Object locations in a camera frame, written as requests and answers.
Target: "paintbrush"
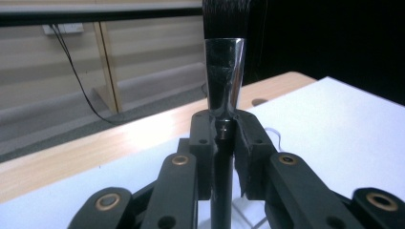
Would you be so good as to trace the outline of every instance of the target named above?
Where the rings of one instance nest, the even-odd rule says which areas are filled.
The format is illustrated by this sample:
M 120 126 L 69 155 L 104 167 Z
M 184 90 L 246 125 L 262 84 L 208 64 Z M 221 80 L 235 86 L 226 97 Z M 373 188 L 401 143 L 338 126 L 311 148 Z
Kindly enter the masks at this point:
M 208 107 L 216 138 L 233 137 L 250 0 L 202 0 Z

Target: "metal ferrule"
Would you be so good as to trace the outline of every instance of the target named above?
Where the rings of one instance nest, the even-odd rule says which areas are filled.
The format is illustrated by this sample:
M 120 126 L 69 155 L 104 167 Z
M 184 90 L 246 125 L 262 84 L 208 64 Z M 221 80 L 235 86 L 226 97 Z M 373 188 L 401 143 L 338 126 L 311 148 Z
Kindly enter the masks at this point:
M 233 135 L 233 115 L 244 73 L 245 40 L 206 39 L 204 47 L 208 107 L 216 120 L 218 138 L 225 139 Z

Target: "white table surface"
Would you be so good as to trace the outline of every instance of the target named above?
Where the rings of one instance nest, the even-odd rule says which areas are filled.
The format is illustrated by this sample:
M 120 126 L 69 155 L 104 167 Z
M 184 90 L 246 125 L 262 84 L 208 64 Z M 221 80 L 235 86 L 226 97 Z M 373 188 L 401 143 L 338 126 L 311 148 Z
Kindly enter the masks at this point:
M 327 77 L 249 111 L 277 130 L 282 148 L 302 157 L 333 191 L 350 198 L 357 188 L 375 187 L 405 199 L 403 106 Z M 269 134 L 276 145 L 278 137 Z M 136 192 L 156 179 L 179 137 L 0 204 L 1 228 L 66 228 L 98 190 L 115 186 Z M 237 198 L 236 176 L 233 187 Z M 208 209 L 207 201 L 200 203 L 201 228 Z M 232 228 L 244 228 L 234 215 Z

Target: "dark background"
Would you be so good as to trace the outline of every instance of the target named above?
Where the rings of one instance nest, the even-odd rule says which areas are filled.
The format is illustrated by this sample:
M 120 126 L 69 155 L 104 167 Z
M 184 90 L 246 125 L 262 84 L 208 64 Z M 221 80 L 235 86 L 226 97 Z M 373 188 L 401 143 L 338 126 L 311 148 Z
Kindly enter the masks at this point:
M 244 84 L 296 71 L 405 105 L 404 11 L 399 1 L 253 0 Z

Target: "paintbrush bristles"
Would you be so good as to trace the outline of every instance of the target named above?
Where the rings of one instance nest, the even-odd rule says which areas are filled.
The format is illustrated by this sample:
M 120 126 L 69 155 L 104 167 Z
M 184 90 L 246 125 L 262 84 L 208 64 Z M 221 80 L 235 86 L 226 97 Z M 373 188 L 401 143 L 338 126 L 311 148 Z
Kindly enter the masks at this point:
M 205 39 L 246 38 L 250 0 L 202 0 Z

